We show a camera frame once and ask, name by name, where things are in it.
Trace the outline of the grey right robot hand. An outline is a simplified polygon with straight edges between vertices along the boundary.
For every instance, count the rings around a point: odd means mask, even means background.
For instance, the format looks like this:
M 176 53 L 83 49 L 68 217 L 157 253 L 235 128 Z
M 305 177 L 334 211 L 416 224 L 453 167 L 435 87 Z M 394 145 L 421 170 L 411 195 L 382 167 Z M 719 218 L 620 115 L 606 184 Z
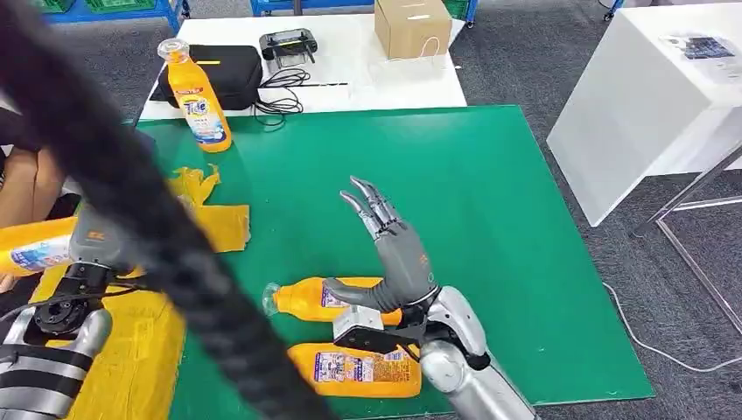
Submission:
M 370 288 L 346 285 L 336 277 L 327 277 L 323 284 L 329 294 L 349 305 L 383 313 L 424 300 L 438 289 L 438 283 L 417 231 L 375 185 L 355 176 L 350 182 L 363 198 L 346 191 L 339 194 L 371 236 L 384 276 Z

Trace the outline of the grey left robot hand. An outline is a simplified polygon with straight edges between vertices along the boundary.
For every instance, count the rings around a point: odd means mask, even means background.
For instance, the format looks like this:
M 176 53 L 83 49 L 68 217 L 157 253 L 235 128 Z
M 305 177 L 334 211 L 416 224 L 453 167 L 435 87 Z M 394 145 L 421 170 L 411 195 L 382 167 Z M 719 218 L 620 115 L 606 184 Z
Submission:
M 88 203 L 81 205 L 76 217 L 69 242 L 73 263 L 94 263 L 122 276 L 134 270 L 136 265 L 130 234 L 98 214 Z

